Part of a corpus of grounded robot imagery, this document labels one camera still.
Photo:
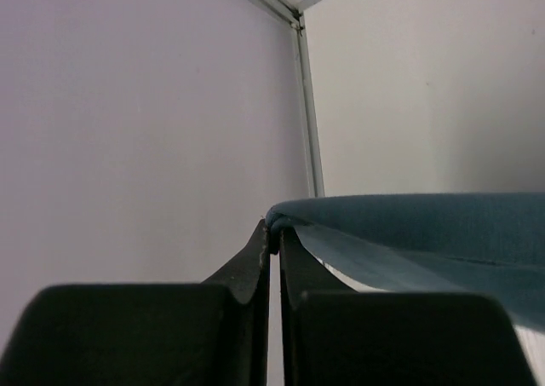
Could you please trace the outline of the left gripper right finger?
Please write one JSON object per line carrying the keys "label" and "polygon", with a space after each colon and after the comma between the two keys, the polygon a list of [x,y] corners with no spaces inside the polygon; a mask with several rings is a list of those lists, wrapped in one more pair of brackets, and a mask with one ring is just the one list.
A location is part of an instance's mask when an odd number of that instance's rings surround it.
{"label": "left gripper right finger", "polygon": [[362,293],[278,244],[288,385],[533,385],[499,303],[462,293]]}

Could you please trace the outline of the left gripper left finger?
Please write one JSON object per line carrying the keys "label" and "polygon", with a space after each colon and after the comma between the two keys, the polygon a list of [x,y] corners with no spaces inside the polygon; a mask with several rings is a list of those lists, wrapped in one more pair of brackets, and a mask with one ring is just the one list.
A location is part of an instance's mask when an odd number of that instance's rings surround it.
{"label": "left gripper left finger", "polygon": [[53,285],[1,356],[4,385],[263,385],[269,233],[200,283]]}

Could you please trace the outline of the blue-grey t shirt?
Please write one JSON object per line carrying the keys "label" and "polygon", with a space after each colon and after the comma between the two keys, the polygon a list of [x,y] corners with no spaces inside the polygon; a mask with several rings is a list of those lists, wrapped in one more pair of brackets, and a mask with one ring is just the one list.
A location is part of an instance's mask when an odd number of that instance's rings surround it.
{"label": "blue-grey t shirt", "polygon": [[274,205],[272,233],[350,282],[381,291],[494,297],[521,326],[544,327],[542,193],[339,196]]}

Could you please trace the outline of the left aluminium frame post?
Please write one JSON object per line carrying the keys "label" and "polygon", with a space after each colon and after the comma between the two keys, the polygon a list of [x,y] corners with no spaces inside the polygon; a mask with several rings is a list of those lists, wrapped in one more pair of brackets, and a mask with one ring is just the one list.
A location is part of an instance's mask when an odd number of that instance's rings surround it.
{"label": "left aluminium frame post", "polygon": [[295,48],[294,67],[297,74],[297,93],[301,103],[308,189],[311,196],[323,197],[324,177],[304,14],[288,0],[248,1],[290,27],[292,43]]}

